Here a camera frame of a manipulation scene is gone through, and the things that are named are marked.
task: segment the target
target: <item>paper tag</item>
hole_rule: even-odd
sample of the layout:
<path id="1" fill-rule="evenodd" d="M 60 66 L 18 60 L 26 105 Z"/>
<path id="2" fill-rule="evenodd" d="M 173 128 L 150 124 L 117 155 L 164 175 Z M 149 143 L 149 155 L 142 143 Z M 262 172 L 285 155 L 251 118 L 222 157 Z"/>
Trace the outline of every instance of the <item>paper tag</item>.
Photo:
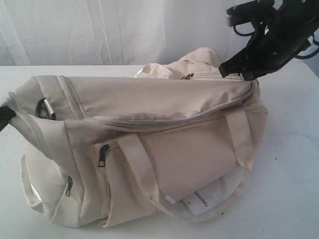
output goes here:
<path id="1" fill-rule="evenodd" d="M 225 200 L 225 188 L 225 181 L 222 177 L 192 193 L 183 199 L 182 202 L 189 208 L 193 215 L 200 215 L 218 206 Z"/>

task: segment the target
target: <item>metal carabiner clip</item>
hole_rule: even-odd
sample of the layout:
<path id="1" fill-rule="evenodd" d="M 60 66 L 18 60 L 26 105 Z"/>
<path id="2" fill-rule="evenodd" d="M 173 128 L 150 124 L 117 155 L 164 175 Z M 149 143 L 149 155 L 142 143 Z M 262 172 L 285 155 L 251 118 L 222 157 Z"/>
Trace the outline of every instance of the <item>metal carabiner clip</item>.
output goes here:
<path id="1" fill-rule="evenodd" d="M 46 116 L 43 117 L 41 112 L 45 111 Z M 35 115 L 42 119 L 49 119 L 49 120 L 56 120 L 56 114 L 54 112 L 54 109 L 50 103 L 50 101 L 47 98 L 43 98 L 39 100 L 36 109 L 35 109 Z"/>

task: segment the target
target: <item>cream fabric bag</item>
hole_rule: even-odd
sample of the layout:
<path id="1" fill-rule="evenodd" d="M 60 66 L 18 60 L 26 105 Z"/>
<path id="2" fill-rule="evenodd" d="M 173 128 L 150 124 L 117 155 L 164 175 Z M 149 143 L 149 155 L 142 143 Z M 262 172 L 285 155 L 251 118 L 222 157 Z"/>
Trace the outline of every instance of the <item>cream fabric bag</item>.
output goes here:
<path id="1" fill-rule="evenodd" d="M 147 78 L 36 76 L 10 93 L 29 205 L 67 227 L 224 213 L 247 179 L 267 110 L 258 82 L 222 79 L 220 63 L 200 48 L 167 67 L 146 65 L 138 75 Z"/>

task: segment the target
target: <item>zipper pull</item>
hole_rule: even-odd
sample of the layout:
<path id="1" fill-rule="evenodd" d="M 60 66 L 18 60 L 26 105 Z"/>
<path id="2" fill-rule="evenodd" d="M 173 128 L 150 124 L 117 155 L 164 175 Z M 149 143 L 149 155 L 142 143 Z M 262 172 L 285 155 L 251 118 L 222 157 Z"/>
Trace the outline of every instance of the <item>zipper pull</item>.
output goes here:
<path id="1" fill-rule="evenodd" d="M 105 168 L 106 152 L 110 149 L 108 144 L 105 144 L 100 149 L 99 168 Z"/>
<path id="2" fill-rule="evenodd" d="M 70 197 L 72 186 L 73 186 L 73 179 L 69 176 L 68 177 L 68 181 L 67 181 L 67 188 L 66 188 L 66 191 L 65 191 L 65 195 L 67 197 Z"/>
<path id="3" fill-rule="evenodd" d="M 190 80 L 194 76 L 194 73 L 189 73 L 187 76 L 181 78 L 181 80 Z"/>

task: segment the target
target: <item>white backdrop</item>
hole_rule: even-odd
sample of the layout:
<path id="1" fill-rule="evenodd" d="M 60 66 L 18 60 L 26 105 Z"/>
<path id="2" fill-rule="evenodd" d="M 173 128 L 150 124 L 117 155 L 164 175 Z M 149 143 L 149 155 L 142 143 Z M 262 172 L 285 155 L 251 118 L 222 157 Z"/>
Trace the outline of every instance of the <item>white backdrop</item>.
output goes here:
<path id="1" fill-rule="evenodd" d="M 0 65 L 165 64 L 198 47 L 228 58 L 247 38 L 225 11 L 246 1 L 0 0 Z"/>

